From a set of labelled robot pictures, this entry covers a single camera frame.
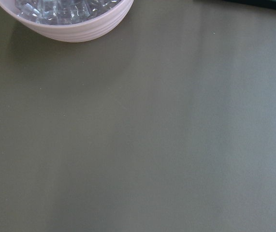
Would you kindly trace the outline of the pink bowl with ice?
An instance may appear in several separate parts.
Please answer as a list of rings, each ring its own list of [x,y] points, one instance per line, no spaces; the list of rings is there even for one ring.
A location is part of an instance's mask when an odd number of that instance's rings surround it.
[[[86,22],[71,25],[45,25],[19,17],[13,0],[0,0],[0,7],[15,20],[47,38],[69,43],[87,42],[113,30],[129,12],[133,0],[122,0],[108,12]]]

